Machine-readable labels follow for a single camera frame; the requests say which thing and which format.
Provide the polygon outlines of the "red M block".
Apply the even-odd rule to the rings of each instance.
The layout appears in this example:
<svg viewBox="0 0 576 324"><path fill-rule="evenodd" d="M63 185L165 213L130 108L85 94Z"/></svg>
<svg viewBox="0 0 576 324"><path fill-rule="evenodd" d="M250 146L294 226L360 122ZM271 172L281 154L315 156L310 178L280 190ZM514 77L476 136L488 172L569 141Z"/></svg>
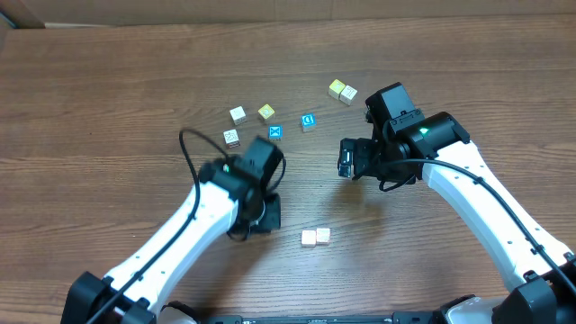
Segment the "red M block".
<svg viewBox="0 0 576 324"><path fill-rule="evenodd" d="M301 245L306 248L312 248L317 245L317 232L315 230L303 230L301 232Z"/></svg>

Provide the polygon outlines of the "red K block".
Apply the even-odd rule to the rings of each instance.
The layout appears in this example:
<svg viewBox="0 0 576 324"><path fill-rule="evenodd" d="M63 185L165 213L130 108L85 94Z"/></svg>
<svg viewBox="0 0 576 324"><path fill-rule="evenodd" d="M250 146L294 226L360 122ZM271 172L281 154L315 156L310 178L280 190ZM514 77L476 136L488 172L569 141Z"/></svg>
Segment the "red K block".
<svg viewBox="0 0 576 324"><path fill-rule="evenodd" d="M330 228L317 228L316 229L316 244L328 245L331 239Z"/></svg>

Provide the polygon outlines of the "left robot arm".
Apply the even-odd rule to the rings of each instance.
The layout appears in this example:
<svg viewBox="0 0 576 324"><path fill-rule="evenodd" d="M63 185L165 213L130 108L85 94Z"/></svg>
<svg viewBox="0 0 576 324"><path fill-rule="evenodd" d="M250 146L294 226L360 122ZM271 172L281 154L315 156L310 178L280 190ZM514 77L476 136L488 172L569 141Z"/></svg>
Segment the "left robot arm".
<svg viewBox="0 0 576 324"><path fill-rule="evenodd" d="M103 278L85 272L73 282L62 322L193 323L189 307L169 300L172 291L219 237L280 228L280 197L269 181L284 165L282 151L260 137L244 155L204 165L180 208L136 253Z"/></svg>

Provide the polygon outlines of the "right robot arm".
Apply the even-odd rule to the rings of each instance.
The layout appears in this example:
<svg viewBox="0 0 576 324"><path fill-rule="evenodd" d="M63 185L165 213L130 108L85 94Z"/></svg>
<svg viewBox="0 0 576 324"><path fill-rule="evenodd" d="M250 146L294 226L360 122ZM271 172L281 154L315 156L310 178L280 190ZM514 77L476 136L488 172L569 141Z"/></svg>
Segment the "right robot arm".
<svg viewBox="0 0 576 324"><path fill-rule="evenodd" d="M503 298L471 294L436 310L394 312L392 322L573 323L574 253L503 186L455 117L425 117L400 83L377 91L365 105L372 136L341 140L339 175L374 177L383 192L425 182L479 240L508 290Z"/></svg>

